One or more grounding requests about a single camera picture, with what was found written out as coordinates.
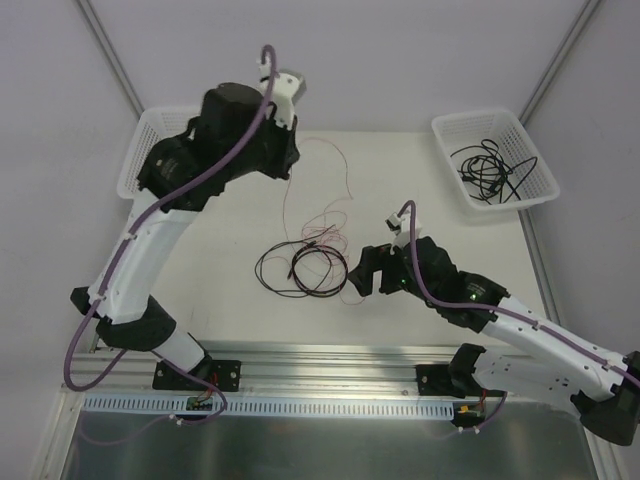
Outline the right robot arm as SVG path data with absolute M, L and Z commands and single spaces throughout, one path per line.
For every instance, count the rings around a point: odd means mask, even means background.
M 576 416 L 594 435 L 632 444 L 639 425 L 639 354 L 623 355 L 590 343 L 534 314 L 506 288 L 459 270 L 429 237 L 411 248 L 367 246 L 348 279 L 359 295 L 404 291 L 447 322 L 498 339 L 527 354 L 510 360 L 487 347 L 465 343 L 448 366 L 460 395 L 479 389 L 515 393 Z

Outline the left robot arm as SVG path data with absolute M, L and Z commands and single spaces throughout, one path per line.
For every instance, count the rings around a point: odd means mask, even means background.
M 108 346 L 150 351 L 175 366 L 189 389 L 210 377 L 210 358 L 181 330 L 151 289 L 171 251 L 212 197 L 250 173 L 286 180 L 298 160 L 295 104 L 302 80 L 280 73 L 258 87 L 223 83 L 208 91 L 185 129 L 151 147 L 118 245 L 93 284 L 70 296 Z

